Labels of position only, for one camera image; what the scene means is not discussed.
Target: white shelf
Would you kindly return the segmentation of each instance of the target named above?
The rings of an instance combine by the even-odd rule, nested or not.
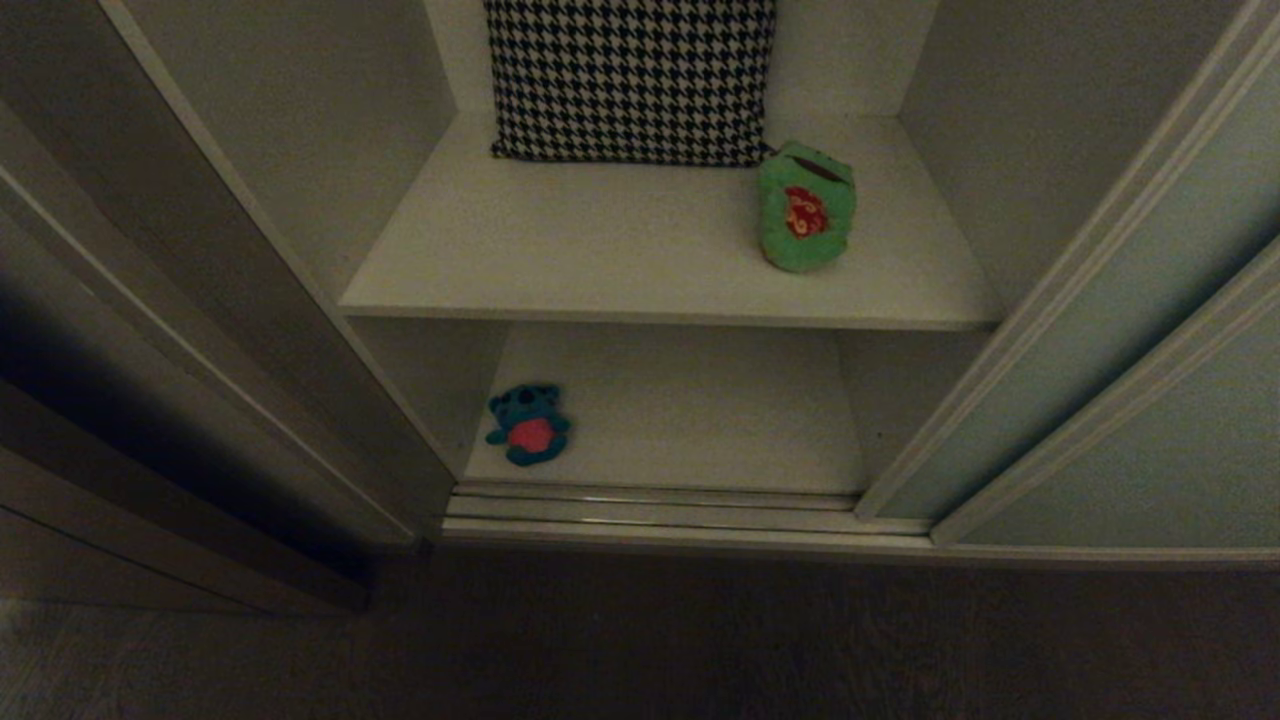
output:
[[[353,315],[975,329],[1004,310],[892,118],[787,122],[854,165],[850,249],[808,275],[756,243],[755,170],[543,164],[489,156],[460,114],[342,307]]]
[[[863,489],[831,333],[518,324],[490,395],[556,382],[573,421],[556,460],[517,468],[476,429],[467,480],[709,491]]]

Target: closet door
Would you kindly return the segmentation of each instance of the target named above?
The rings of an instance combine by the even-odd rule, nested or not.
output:
[[[1266,247],[1280,229],[1277,56],[1280,6],[1251,4],[860,516],[946,518]]]
[[[340,5],[349,12],[339,19],[358,19],[411,3],[369,13],[364,4]],[[381,40],[355,47],[335,40],[326,58],[360,58],[370,42]],[[364,70],[334,70],[337,61],[311,69],[349,86],[371,82]],[[292,95],[276,99],[282,105],[273,111],[301,113],[308,124],[319,117],[337,122],[314,106],[291,105]],[[361,99],[348,102],[378,106]],[[320,145],[364,158],[353,147],[392,132],[361,124],[344,126],[342,141],[334,133]],[[352,138],[360,142],[346,142]],[[289,147],[342,168],[335,172],[343,178],[376,174],[316,143]],[[317,305],[308,281],[264,237],[96,3],[0,3],[0,169],[3,210],[58,261],[59,274],[82,283],[201,392],[241,415],[255,442],[300,466],[264,471],[271,479],[265,492],[370,548],[412,548],[438,530],[453,484],[448,470],[353,350],[349,333]],[[360,184],[371,191],[378,183]],[[372,202],[351,182],[325,187],[340,197],[334,204]]]
[[[0,380],[0,596],[332,615],[355,580],[236,520]]]
[[[933,538],[1280,561],[1280,238]]]

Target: stuffed toy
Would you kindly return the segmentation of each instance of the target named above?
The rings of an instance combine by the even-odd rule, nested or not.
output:
[[[759,172],[760,246],[769,263],[804,273],[838,258],[858,204],[852,169],[787,142]]]
[[[516,386],[489,400],[498,429],[485,436],[489,445],[509,445],[507,460],[527,468],[553,460],[564,450],[570,421],[559,415],[556,386]]]

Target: cushion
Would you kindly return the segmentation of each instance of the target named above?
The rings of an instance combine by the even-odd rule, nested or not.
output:
[[[754,167],[774,0],[485,0],[494,155]]]

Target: blue plush toy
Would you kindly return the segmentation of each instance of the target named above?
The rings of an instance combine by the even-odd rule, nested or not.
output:
[[[556,386],[516,386],[489,400],[498,429],[485,436],[489,445],[509,443],[507,460],[526,468],[554,459],[564,450],[568,420],[556,411]]]

